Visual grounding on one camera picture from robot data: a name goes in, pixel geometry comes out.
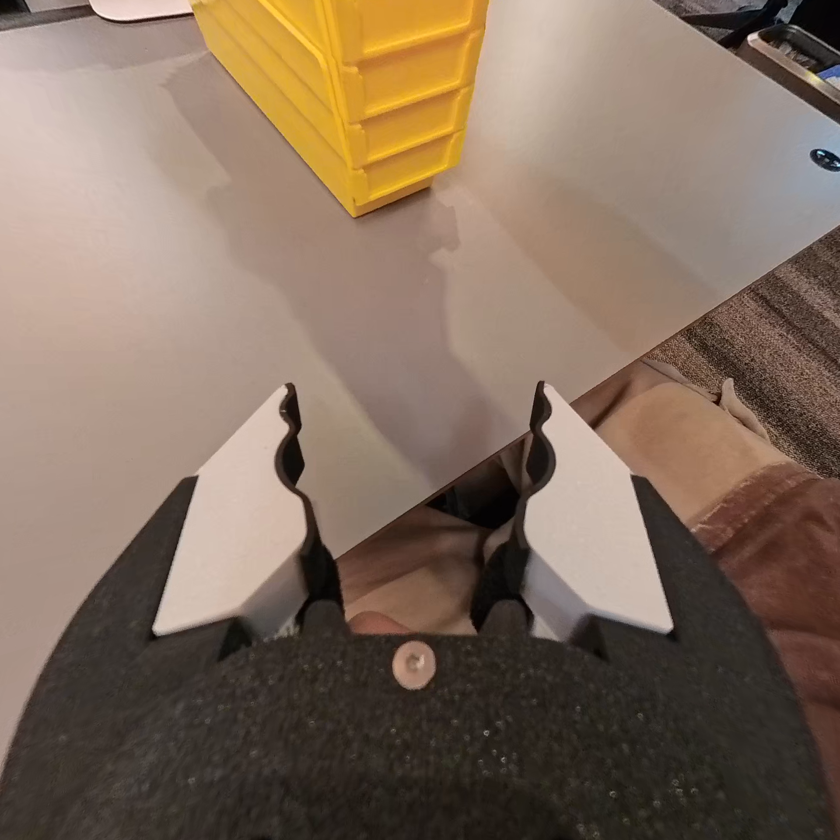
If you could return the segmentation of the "black office chair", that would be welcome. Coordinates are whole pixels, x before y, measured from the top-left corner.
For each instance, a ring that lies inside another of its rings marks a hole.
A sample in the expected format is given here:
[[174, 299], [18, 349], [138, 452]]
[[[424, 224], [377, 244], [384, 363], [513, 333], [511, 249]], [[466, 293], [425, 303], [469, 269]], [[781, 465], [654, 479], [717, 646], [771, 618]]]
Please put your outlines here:
[[693, 28], [719, 29], [717, 40], [724, 49], [736, 49], [761, 29], [786, 24], [802, 1], [767, 1], [759, 7], [741, 7], [734, 12], [686, 14], [679, 19]]

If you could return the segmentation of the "person's brown top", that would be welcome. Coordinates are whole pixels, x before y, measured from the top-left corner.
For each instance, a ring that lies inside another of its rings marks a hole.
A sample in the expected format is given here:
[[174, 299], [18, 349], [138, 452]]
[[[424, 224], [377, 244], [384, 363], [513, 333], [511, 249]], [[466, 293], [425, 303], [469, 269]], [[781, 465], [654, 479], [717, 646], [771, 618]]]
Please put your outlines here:
[[826, 766], [839, 750], [839, 484], [793, 462], [753, 473], [691, 530], [759, 618]]

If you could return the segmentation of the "yellow plastic storage bin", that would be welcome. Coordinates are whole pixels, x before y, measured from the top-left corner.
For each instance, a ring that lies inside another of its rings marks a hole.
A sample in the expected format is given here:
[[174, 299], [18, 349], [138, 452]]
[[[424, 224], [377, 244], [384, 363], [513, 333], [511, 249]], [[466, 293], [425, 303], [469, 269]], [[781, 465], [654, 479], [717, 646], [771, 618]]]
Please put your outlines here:
[[345, 65], [316, 47], [269, 2], [229, 4], [304, 88], [347, 123], [467, 87], [476, 74], [485, 30], [484, 26]]
[[488, 1], [269, 1], [345, 65], [483, 28]]
[[192, 2], [192, 9], [208, 45], [211, 26], [232, 39], [245, 57], [267, 78], [262, 85], [270, 97], [283, 95], [300, 115], [324, 139], [330, 150], [360, 169], [400, 154], [421, 144], [463, 129], [468, 110], [467, 99], [474, 83], [442, 93], [409, 106], [388, 111], [361, 122], [345, 122], [332, 108], [320, 104], [282, 60], [260, 41], [256, 33], [231, 8], [230, 2]]
[[467, 99], [468, 110], [462, 130], [354, 169], [330, 150], [283, 95], [267, 95], [263, 86], [267, 78], [241, 49], [234, 46], [231, 38], [222, 35], [215, 25], [211, 26], [211, 35], [221, 37], [220, 40], [212, 39], [210, 45], [205, 41], [215, 59], [352, 217], [363, 216], [428, 188], [438, 174], [459, 162], [474, 83]]

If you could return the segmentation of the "grey desk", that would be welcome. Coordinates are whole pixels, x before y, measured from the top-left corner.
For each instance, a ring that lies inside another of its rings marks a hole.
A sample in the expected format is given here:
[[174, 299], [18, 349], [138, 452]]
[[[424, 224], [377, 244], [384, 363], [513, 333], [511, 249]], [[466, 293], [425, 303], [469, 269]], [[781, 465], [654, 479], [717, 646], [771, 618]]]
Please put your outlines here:
[[838, 124], [654, 2], [491, 2], [459, 165], [352, 218], [189, 19], [2, 33], [2, 750], [280, 385], [339, 554], [838, 225]]

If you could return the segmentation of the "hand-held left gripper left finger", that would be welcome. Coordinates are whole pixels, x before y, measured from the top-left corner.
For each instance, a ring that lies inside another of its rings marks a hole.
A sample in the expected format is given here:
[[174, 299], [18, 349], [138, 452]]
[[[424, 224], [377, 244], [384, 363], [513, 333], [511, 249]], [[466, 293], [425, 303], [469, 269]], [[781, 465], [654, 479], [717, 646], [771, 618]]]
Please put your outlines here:
[[284, 384], [196, 472], [152, 625], [157, 637], [237, 619], [256, 637], [343, 611], [335, 560], [309, 497], [294, 384]]

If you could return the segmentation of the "person's beige trousers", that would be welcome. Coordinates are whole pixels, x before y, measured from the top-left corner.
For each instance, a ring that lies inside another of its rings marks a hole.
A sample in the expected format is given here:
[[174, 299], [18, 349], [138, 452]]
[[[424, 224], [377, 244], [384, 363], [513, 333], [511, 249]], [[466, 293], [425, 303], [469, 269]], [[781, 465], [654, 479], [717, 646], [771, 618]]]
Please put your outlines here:
[[[717, 395], [675, 368], [633, 363], [572, 403], [682, 522], [703, 519], [761, 471], [792, 465], [726, 380]], [[467, 612], [480, 572], [511, 532], [422, 506], [339, 559], [350, 628], [357, 634], [471, 634]]]

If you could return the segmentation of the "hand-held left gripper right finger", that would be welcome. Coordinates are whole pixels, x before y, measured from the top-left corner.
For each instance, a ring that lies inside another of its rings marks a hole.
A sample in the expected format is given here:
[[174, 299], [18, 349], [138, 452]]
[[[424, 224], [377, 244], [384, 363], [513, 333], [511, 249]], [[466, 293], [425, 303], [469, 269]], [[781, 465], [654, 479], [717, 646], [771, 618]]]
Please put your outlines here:
[[545, 381], [529, 425], [518, 503], [474, 593], [473, 627], [514, 602], [532, 634], [556, 641], [594, 619], [668, 635], [674, 620], [634, 474]]

